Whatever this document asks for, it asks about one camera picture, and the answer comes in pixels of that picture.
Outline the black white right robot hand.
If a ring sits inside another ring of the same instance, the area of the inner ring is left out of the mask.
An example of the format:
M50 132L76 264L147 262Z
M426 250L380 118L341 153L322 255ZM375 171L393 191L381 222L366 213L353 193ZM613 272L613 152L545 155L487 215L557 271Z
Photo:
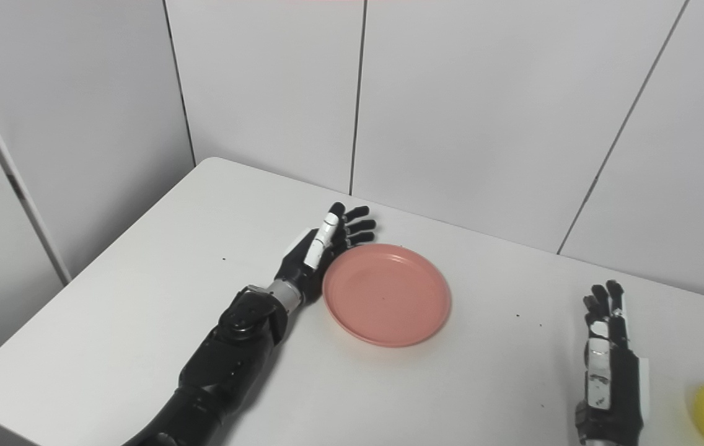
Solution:
M625 292L609 280L583 299L584 398L574 426L581 445L638 445L648 413L648 361L630 345Z

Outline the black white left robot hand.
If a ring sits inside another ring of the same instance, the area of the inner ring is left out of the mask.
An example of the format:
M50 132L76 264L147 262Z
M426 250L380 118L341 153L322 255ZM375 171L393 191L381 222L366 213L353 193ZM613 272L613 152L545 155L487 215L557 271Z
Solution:
M315 302L329 266L344 252L374 241L376 227L369 206L347 211L336 201L320 225L308 231L284 256L275 280L295 288L301 304Z

